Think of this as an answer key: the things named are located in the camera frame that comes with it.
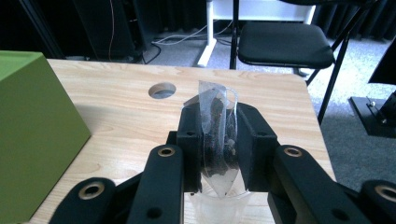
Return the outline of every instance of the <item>white stand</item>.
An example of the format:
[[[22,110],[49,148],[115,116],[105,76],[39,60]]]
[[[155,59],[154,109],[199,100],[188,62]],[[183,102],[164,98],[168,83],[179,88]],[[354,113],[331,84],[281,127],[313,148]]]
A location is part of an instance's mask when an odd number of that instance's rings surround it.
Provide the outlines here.
[[[206,67],[217,40],[213,37],[213,2],[206,1],[207,44],[198,61],[198,66]]]

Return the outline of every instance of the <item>chair leg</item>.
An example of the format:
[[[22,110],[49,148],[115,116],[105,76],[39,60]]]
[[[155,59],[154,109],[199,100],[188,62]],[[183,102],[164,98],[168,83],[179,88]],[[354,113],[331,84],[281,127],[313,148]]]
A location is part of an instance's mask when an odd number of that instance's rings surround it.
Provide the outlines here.
[[[320,107],[319,114],[318,114],[318,122],[319,125],[323,121],[324,114],[326,112],[327,106],[330,101],[330,97],[332,96],[332,90],[334,89],[335,81],[338,77],[338,73],[340,72],[341,64],[344,60],[344,56],[347,52],[347,45],[349,42],[349,35],[344,39],[343,44],[341,45],[340,52],[338,53],[338,57],[334,64],[334,69],[332,70],[332,75],[330,76],[329,85],[327,86],[326,93],[323,98],[323,103]]]
[[[231,40],[230,69],[236,69],[236,54],[238,48],[239,0],[233,0],[233,38]]]
[[[317,76],[317,74],[319,73],[320,69],[316,69],[311,76],[308,78],[308,80],[306,81],[306,85],[309,86],[309,84],[311,84],[311,82],[314,80],[314,78]]]
[[[230,69],[236,69],[236,53],[237,53],[237,31],[233,28],[233,38],[231,40]]]

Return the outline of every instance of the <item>green box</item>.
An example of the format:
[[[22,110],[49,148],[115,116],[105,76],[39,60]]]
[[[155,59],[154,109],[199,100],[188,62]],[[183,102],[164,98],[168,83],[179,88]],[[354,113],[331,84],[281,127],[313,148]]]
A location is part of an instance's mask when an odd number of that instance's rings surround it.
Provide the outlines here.
[[[0,223],[28,221],[89,137],[41,53],[0,50]]]

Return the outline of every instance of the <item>transparent container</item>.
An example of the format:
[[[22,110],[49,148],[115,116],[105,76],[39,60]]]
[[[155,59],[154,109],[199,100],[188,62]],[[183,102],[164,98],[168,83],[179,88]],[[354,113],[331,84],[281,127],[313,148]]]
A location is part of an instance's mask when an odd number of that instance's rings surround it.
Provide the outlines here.
[[[248,201],[253,194],[245,191],[240,172],[238,173],[231,190],[223,198],[202,178],[203,192],[190,195],[195,218],[203,224],[234,224],[240,223]]]

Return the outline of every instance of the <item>cable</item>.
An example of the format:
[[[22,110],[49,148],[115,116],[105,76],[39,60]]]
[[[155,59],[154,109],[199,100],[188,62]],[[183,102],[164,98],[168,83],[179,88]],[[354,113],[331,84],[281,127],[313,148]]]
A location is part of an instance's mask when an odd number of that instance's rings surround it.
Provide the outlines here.
[[[186,39],[188,39],[188,38],[190,38],[190,37],[192,37],[192,36],[194,36],[194,35],[197,35],[197,34],[201,33],[201,31],[203,31],[203,30],[206,28],[206,26],[204,26],[201,30],[195,32],[194,34],[192,34],[192,35],[187,35],[187,36],[184,37],[183,39],[181,39],[181,40],[179,40],[179,41],[177,41],[177,42],[174,42],[174,43],[162,43],[162,42],[165,41],[165,40],[167,40],[167,39],[169,39],[169,38],[173,38],[173,37],[177,37],[177,36],[178,36],[178,37],[183,37],[183,36],[185,36],[185,35],[170,35],[170,36],[168,36],[168,37],[166,37],[166,38],[164,38],[164,39],[162,39],[162,40],[153,41],[153,42],[151,42],[151,43],[153,43],[153,44],[158,44],[158,45],[175,45],[175,44],[178,44],[178,43],[183,42],[184,40],[186,40]]]
[[[222,31],[220,31],[220,32],[218,32],[218,33],[215,33],[214,35],[220,35],[220,34],[222,34],[223,32],[225,32],[225,31],[231,26],[232,23],[233,23],[233,22],[230,21],[230,23],[229,23]],[[187,40],[187,39],[189,39],[189,38],[196,38],[196,37],[206,36],[206,35],[198,35],[199,33],[201,33],[201,32],[206,28],[206,26],[204,26],[203,28],[201,28],[199,31],[195,32],[195,33],[192,34],[192,35],[169,35],[168,37],[166,37],[166,38],[164,38],[164,39],[161,39],[161,40],[158,40],[158,41],[153,41],[153,42],[151,42],[151,43],[158,44],[158,45],[167,45],[167,46],[170,46],[170,45],[179,44],[179,43],[181,43],[181,42],[183,42],[184,40]],[[167,40],[167,39],[176,38],[176,37],[184,37],[184,38],[178,40],[177,42],[173,42],[173,43],[162,43],[163,41],[165,41],[165,40]]]
[[[155,44],[153,44],[153,43],[151,43],[151,45],[154,46],[155,48],[157,48],[157,49],[158,49],[158,52],[157,52],[157,54],[154,55],[154,57],[152,57],[148,62],[146,62],[145,57],[142,56],[142,60],[143,60],[143,63],[144,63],[144,64],[149,64],[149,63],[151,63],[152,61],[154,61],[154,59],[156,59],[156,58],[157,58],[158,56],[160,56],[160,54],[161,54],[161,48],[160,48],[158,45],[155,45]]]
[[[111,0],[109,0],[109,2],[111,8],[112,32],[111,32],[110,44],[108,45],[108,60],[111,61],[111,47],[113,45],[113,38],[114,38],[114,9],[113,9],[113,2]]]

